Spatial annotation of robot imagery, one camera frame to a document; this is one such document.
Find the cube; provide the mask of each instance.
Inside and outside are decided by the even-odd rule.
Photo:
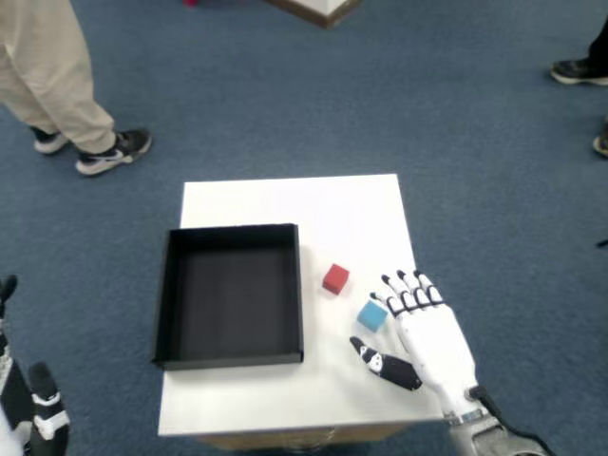
[[[357,321],[365,326],[368,330],[375,333],[384,323],[387,313],[387,311],[378,306],[376,303],[368,301],[368,303],[363,306],[363,309],[361,309],[361,312],[359,312]]]
[[[325,274],[325,278],[323,278],[323,288],[335,295],[339,295],[348,279],[349,272],[341,266],[333,264]]]

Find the khaki pants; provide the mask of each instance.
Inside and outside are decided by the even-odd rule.
[[[85,152],[114,145],[114,121],[93,99],[90,58],[69,0],[0,0],[0,103]]]

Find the robotic arm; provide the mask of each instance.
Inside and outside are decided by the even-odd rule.
[[[64,456],[69,419],[47,366],[29,369],[29,388],[10,356],[2,325],[16,287],[14,275],[0,282],[0,455]]]
[[[538,437],[509,426],[475,377],[475,361],[451,308],[424,274],[382,276],[382,302],[397,322],[411,364],[378,353],[356,337],[351,343],[370,371],[409,390],[423,383],[441,403],[449,432],[463,456],[555,456]]]

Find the black tray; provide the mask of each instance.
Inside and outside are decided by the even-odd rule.
[[[169,232],[152,362],[166,371],[304,358],[297,226]]]

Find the blue carpet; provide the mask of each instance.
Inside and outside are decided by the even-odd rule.
[[[99,101],[156,143],[87,180],[0,112],[0,272],[22,280],[9,333],[60,381],[71,455],[224,454],[156,436],[147,360],[185,181],[388,172],[506,416],[559,455],[603,453],[608,161],[590,144],[608,91],[546,73],[585,52],[605,2],[368,0],[332,31],[254,0],[74,3]],[[454,451],[435,424],[327,454]]]

